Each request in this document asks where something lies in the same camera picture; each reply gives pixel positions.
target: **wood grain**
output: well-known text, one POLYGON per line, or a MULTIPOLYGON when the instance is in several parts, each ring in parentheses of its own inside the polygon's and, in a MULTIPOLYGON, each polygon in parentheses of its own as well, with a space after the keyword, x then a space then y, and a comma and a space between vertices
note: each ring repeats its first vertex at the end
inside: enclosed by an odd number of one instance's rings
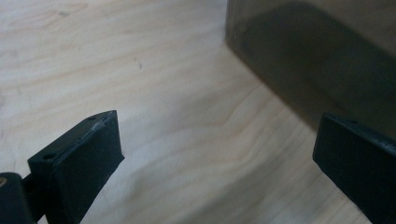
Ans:
POLYGON ((83 223, 368 223, 312 162, 316 131, 226 46, 226 5, 3 1, 0 170, 117 109, 126 159, 83 223))

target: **black plastic piece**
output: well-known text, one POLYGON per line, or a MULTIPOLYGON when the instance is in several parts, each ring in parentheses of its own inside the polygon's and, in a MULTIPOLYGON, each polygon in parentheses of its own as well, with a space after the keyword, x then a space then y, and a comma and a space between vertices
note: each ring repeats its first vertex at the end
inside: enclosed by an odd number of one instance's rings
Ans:
MULTIPOLYGON (((49 223, 79 223, 123 159, 117 112, 84 119, 28 160, 32 173, 23 181, 13 177, 15 189, 0 187, 0 214, 9 201, 4 195, 13 193, 23 205, 14 206, 20 223, 43 215, 49 223)), ((10 220, 0 217, 0 223, 17 223, 10 220)))
POLYGON ((313 158, 373 223, 396 223, 396 141, 325 114, 313 158))

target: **light wood surface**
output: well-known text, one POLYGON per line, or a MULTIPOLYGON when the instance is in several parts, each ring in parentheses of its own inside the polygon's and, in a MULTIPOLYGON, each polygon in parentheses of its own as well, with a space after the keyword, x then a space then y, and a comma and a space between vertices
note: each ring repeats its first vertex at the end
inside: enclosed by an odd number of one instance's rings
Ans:
POLYGON ((82 223, 369 223, 226 46, 226 5, 2 1, 0 170, 117 109, 126 159, 82 223))

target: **wooden table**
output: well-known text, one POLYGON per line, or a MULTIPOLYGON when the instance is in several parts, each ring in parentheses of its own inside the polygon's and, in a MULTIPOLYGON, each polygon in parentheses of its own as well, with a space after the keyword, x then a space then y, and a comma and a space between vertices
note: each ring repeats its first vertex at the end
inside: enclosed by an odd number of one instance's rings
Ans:
POLYGON ((117 109, 126 159, 83 223, 369 223, 312 162, 316 130, 228 49, 226 5, 2 2, 0 170, 117 109))

